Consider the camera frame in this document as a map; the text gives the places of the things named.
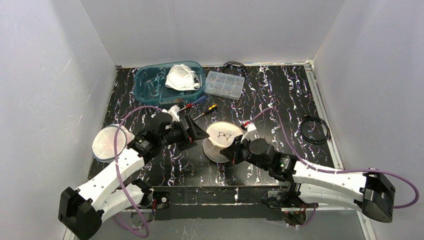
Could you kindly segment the teal plastic bin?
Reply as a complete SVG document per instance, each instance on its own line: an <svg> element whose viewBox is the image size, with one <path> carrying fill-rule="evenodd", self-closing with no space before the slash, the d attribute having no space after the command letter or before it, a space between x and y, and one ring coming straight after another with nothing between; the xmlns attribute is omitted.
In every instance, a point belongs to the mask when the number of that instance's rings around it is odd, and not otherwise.
<svg viewBox="0 0 424 240"><path fill-rule="evenodd" d="M194 90L176 90L166 86L167 76L173 66L185 65L193 72ZM149 65L140 68L134 75L133 94L137 101L145 105L168 105L192 102L203 94L206 77L200 64L195 61L177 61Z"/></svg>

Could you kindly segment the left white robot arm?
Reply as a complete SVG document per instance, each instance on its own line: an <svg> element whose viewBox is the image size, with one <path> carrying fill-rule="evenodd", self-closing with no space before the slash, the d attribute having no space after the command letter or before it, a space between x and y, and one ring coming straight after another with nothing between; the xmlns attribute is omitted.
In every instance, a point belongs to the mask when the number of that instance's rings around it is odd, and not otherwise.
<svg viewBox="0 0 424 240"><path fill-rule="evenodd" d="M88 240L103 221L130 206L136 208L151 195L151 187L142 180L125 185L124 180L158 156L164 147L175 144L185 150L194 147L197 140L209 137L191 116L186 115L185 120L183 124L170 113L156 113L116 160L77 189L63 190L58 220L80 240Z"/></svg>

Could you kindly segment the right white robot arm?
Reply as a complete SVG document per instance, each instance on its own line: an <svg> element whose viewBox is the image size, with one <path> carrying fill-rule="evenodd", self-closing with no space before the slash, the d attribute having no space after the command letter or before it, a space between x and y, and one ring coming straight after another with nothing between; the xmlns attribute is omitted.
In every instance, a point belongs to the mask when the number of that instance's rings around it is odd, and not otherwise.
<svg viewBox="0 0 424 240"><path fill-rule="evenodd" d="M381 223L393 221L396 188L375 169L344 173L331 167L304 164L294 155L277 151L263 138L247 140L238 136L220 154L235 165L248 162L278 181L291 183L294 187L286 199L354 209Z"/></svg>

